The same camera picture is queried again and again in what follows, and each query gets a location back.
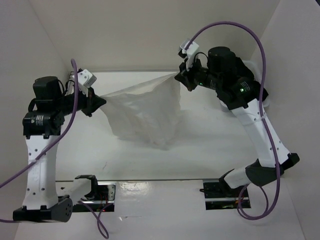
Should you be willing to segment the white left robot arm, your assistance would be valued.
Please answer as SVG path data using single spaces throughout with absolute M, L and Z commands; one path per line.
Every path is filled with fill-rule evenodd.
M 106 100 L 96 95 L 91 86 L 82 84 L 72 94 L 66 94 L 55 76 L 36 79 L 33 91 L 35 98 L 22 120 L 28 150 L 26 193 L 12 218 L 15 222 L 65 223 L 71 218 L 73 206 L 84 197 L 97 198 L 100 188 L 95 175 L 79 175 L 70 188 L 58 195 L 56 161 L 58 143 L 65 135 L 62 126 L 66 116 L 78 111 L 91 117 Z

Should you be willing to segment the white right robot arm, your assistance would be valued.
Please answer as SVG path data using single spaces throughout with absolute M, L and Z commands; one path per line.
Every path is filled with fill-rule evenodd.
M 266 100 L 268 92 L 261 88 L 254 73 L 228 47 L 213 47 L 206 56 L 207 66 L 199 59 L 199 48 L 180 49 L 183 62 L 174 77 L 189 91 L 197 86 L 214 90 L 218 99 L 243 125 L 255 150 L 257 160 L 245 167 L 232 169 L 219 178 L 219 192 L 231 196 L 238 188 L 248 184 L 263 187 L 277 179 L 276 165 L 280 174 L 300 160 L 281 142 L 259 100 Z

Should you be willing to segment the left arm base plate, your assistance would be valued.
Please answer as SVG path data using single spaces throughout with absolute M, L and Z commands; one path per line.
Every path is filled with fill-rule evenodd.
M 65 186 L 63 195 L 69 195 L 73 204 L 73 213 L 89 212 L 85 205 L 89 206 L 95 213 L 103 208 L 103 212 L 113 212 L 116 182 L 98 181 L 92 189 L 92 183 L 89 179 L 75 179 L 71 184 Z

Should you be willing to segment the white pleated skirt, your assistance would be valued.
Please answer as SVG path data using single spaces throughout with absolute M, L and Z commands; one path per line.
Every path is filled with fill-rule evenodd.
M 181 84 L 167 74 L 118 90 L 102 98 L 100 107 L 114 136 L 167 149 L 181 116 Z

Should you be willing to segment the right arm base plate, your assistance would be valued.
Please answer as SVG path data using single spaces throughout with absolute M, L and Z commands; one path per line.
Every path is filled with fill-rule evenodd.
M 203 180 L 203 187 L 199 189 L 204 195 L 206 210 L 236 209 L 239 203 L 239 195 L 243 186 L 227 189 L 218 179 Z

